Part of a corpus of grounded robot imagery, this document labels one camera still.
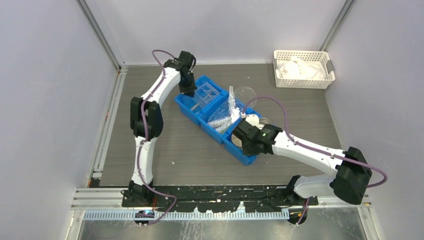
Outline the blue three-compartment bin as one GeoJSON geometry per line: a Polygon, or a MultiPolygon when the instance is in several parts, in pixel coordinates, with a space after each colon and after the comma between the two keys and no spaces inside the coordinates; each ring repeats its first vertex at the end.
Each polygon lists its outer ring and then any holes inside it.
{"type": "Polygon", "coordinates": [[[181,93],[174,98],[180,111],[243,165],[251,165],[257,157],[245,156],[232,132],[241,120],[245,104],[257,97],[256,92],[248,86],[230,86],[226,90],[207,76],[201,76],[195,85],[194,97],[181,93]]]}

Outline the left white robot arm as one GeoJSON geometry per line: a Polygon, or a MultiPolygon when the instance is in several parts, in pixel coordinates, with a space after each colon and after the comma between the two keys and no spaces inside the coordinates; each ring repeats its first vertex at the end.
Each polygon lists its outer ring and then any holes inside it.
{"type": "Polygon", "coordinates": [[[181,51],[160,64],[161,73],[149,90],[130,101],[130,129],[135,140],[134,171],[128,188],[123,190],[123,207],[148,207],[160,193],[153,188],[153,158],[158,137],[164,129],[162,105],[171,90],[193,98],[197,89],[193,68],[196,58],[181,51]]]}

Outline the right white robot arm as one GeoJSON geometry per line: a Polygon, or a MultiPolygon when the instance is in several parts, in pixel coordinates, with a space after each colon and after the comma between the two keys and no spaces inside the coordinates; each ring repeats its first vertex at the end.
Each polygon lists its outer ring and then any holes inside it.
{"type": "Polygon", "coordinates": [[[350,147],[347,151],[303,143],[282,128],[266,124],[262,128],[245,119],[232,131],[240,139],[245,156],[271,154],[288,157],[314,167],[321,175],[294,175],[283,193],[291,205],[299,205],[311,197],[336,196],[359,205],[369,185],[372,171],[362,152],[350,147]]]}

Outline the white plastic basket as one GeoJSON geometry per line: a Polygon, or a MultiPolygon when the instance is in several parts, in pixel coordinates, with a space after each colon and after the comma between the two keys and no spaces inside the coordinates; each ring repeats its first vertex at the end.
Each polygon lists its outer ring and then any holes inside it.
{"type": "Polygon", "coordinates": [[[326,51],[275,50],[273,67],[278,88],[324,90],[336,80],[326,51]]]}

